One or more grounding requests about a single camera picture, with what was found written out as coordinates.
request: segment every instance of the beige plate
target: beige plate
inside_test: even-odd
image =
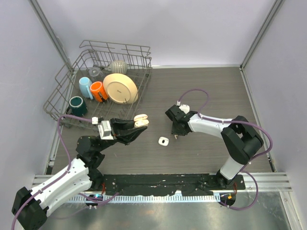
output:
[[[109,74],[104,79],[104,89],[112,101],[132,104],[138,99],[138,89],[133,80],[120,73]]]

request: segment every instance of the dark wooden surface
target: dark wooden surface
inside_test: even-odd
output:
[[[221,139],[203,133],[189,133],[175,140],[171,135],[172,123],[165,111],[191,88],[203,88],[210,94],[211,100],[203,114],[220,118],[242,115],[255,123],[239,68],[153,69],[137,112],[148,115],[148,129],[128,146],[117,143],[104,150],[102,153],[106,157],[98,169],[102,173],[121,174],[217,172],[229,156]],[[198,110],[204,101],[204,93],[191,92],[182,103],[188,104],[191,110]],[[76,155],[78,138],[92,134],[91,130],[78,127],[63,129],[62,135],[72,157]],[[158,144],[161,136],[169,138],[167,147]],[[60,144],[52,174],[66,165],[67,156]],[[254,160],[247,170],[271,172],[266,156]]]

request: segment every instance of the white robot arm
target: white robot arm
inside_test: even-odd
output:
[[[172,134],[175,136],[201,132],[224,140],[230,156],[217,172],[217,182],[221,187],[230,185],[234,177],[263,145],[262,138],[253,127],[229,123],[233,120],[247,122],[247,119],[242,116],[237,116],[235,119],[220,119],[198,115],[196,111],[190,111],[189,106],[184,104],[173,105],[165,114],[173,122]]]
[[[23,187],[16,193],[12,208],[14,215],[26,200],[41,191],[22,209],[17,218],[25,230],[39,229],[46,222],[47,217],[78,193],[101,189],[104,177],[97,167],[105,156],[100,152],[117,142],[130,144],[147,128],[147,126],[136,126],[134,120],[117,118],[98,120],[95,117],[92,123],[98,125],[99,136],[82,136],[78,139],[76,148],[78,155],[71,161],[71,167],[65,176],[46,190],[42,190],[47,184],[62,176],[68,166],[31,190]]]

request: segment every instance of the black mounting plate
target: black mounting plate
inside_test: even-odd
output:
[[[122,196],[166,196],[180,190],[183,196],[212,195],[212,190],[244,190],[242,175],[237,175],[227,188],[217,184],[217,176],[210,174],[105,174],[104,183],[107,195],[120,192]]]

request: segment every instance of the dish rack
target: dish rack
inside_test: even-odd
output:
[[[150,47],[84,40],[79,48],[82,49],[81,54],[72,67],[66,63],[56,74],[56,88],[44,103],[44,111],[54,120],[58,120],[59,116],[67,114],[69,99],[73,96],[80,96],[84,99],[88,109],[85,118],[97,116],[104,119],[113,117],[132,119],[151,76]],[[138,99],[133,104],[117,104],[110,99],[101,103],[95,99],[90,100],[83,97],[79,89],[79,79],[90,77],[89,69],[93,66],[100,67],[104,76],[110,74],[107,66],[115,60],[124,60],[127,63],[126,75],[137,86]],[[63,119],[62,124],[66,127],[78,126],[97,130],[88,122],[80,122],[71,118]]]

